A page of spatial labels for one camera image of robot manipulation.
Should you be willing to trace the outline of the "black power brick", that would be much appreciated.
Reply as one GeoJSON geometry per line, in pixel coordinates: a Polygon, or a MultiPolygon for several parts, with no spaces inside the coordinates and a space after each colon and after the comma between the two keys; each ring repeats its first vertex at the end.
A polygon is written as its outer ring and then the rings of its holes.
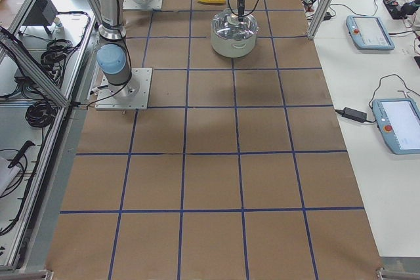
{"type": "Polygon", "coordinates": [[[342,116],[344,118],[357,121],[359,123],[364,123],[366,122],[366,119],[367,119],[367,114],[365,112],[358,111],[358,110],[348,108],[348,107],[345,107],[343,109],[342,116]]]}

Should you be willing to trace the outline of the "teach pendant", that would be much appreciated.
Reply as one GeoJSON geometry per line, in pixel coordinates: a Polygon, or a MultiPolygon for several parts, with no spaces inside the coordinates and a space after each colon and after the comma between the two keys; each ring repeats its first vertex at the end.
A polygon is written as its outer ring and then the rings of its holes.
{"type": "Polygon", "coordinates": [[[413,99],[375,99],[373,114],[393,154],[419,154],[419,109],[413,99]]]}
{"type": "Polygon", "coordinates": [[[346,27],[359,50],[394,50],[395,46],[382,20],[376,16],[347,16],[346,27]]]}

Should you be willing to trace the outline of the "pale green electric pot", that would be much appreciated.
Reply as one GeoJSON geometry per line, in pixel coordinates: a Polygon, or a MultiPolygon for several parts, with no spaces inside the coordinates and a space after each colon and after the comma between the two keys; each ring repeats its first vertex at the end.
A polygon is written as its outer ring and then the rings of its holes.
{"type": "Polygon", "coordinates": [[[221,56],[243,57],[255,48],[258,32],[259,25],[252,14],[239,21],[238,16],[226,9],[211,21],[211,46],[221,56]]]}

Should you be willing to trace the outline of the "aluminium frame rail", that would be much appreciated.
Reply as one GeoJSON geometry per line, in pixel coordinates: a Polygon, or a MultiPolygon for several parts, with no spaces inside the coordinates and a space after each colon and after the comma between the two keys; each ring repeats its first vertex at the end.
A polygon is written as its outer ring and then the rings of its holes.
{"type": "Polygon", "coordinates": [[[1,27],[1,47],[11,57],[20,71],[28,76],[57,106],[67,107],[70,101],[62,95],[54,81],[28,52],[25,46],[7,29],[1,27]]]}

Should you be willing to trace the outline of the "far teach pendant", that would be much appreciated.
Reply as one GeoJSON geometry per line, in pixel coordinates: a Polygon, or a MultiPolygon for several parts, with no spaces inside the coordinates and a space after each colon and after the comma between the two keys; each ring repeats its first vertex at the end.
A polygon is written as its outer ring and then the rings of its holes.
{"type": "Polygon", "coordinates": [[[395,46],[382,20],[376,16],[347,16],[346,27],[359,50],[394,50],[395,46]]]}

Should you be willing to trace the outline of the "near teach pendant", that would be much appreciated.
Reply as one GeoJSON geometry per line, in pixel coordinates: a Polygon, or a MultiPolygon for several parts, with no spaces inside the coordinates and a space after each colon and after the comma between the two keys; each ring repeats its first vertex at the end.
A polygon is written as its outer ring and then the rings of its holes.
{"type": "Polygon", "coordinates": [[[419,154],[419,109],[413,99],[375,99],[373,114],[393,154],[419,154]]]}

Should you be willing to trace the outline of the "glass pot lid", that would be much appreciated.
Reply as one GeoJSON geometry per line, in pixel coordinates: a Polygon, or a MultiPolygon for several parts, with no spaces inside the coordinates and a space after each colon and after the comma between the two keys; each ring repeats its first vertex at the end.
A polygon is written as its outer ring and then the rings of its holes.
{"type": "Polygon", "coordinates": [[[239,21],[238,16],[229,9],[214,15],[211,28],[220,38],[236,41],[249,39],[259,30],[257,20],[252,14],[244,16],[243,21],[239,21]]]}

